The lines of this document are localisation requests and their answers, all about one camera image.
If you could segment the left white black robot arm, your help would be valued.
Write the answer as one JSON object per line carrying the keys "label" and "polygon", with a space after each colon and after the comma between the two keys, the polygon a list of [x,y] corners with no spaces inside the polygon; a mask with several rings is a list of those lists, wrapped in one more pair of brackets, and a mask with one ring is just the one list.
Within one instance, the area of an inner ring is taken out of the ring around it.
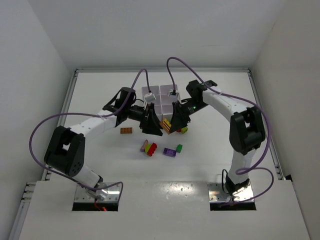
{"label": "left white black robot arm", "polygon": [[102,177],[85,165],[87,142],[109,129],[116,128],[127,119],[139,122],[139,128],[144,134],[163,134],[154,104],[138,106],[135,101],[135,90],[122,87],[97,117],[90,117],[70,127],[58,126],[52,134],[44,162],[79,185],[90,189],[100,187]]}

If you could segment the dark green lego brick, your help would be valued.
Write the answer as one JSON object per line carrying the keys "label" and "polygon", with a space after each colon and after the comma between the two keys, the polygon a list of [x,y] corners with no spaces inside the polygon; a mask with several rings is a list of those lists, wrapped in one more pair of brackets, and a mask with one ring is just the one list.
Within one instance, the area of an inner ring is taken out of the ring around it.
{"label": "dark green lego brick", "polygon": [[178,153],[181,153],[182,148],[183,148],[183,145],[182,145],[182,144],[178,144],[177,147],[176,147],[176,151],[177,151]]}

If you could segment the purple butterfly lego brick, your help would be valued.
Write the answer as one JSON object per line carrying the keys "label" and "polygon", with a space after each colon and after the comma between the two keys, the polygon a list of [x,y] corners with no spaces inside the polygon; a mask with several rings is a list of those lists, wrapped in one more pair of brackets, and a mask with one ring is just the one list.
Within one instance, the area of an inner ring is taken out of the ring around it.
{"label": "purple butterfly lego brick", "polygon": [[148,144],[149,144],[149,141],[146,139],[140,148],[140,152],[144,152]]}

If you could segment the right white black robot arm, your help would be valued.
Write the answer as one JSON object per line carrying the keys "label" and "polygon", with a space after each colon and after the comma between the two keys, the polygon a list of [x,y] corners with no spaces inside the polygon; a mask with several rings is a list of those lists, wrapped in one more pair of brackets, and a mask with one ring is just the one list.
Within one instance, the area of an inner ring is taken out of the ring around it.
{"label": "right white black robot arm", "polygon": [[230,170],[225,177],[225,189],[233,194],[249,184],[249,174],[240,174],[239,169],[249,169],[256,150],[266,139],[262,113],[256,107],[247,107],[222,94],[218,85],[208,80],[200,83],[190,81],[186,86],[190,95],[184,103],[180,100],[172,102],[173,114],[169,132],[173,133],[188,125],[190,115],[211,106],[229,122],[229,142],[233,148]]}

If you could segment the orange lego plate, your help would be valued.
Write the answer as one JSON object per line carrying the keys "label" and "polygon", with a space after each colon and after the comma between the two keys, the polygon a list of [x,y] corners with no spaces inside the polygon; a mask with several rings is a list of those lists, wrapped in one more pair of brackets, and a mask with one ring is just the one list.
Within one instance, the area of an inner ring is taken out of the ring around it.
{"label": "orange lego plate", "polygon": [[120,133],[121,134],[132,134],[133,133],[133,128],[132,127],[121,127],[120,128]]}
{"label": "orange lego plate", "polygon": [[164,118],[162,121],[160,121],[159,124],[168,135],[171,134],[172,125],[166,118]]}

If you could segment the lime green lego brick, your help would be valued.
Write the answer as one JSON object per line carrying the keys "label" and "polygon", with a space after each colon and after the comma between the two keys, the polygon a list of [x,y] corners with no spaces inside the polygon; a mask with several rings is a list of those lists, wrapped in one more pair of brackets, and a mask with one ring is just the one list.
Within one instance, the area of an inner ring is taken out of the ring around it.
{"label": "lime green lego brick", "polygon": [[148,144],[145,149],[144,149],[144,152],[149,156],[149,157],[152,157],[153,154],[155,153],[157,149],[157,145],[155,143],[152,143],[152,144]]}

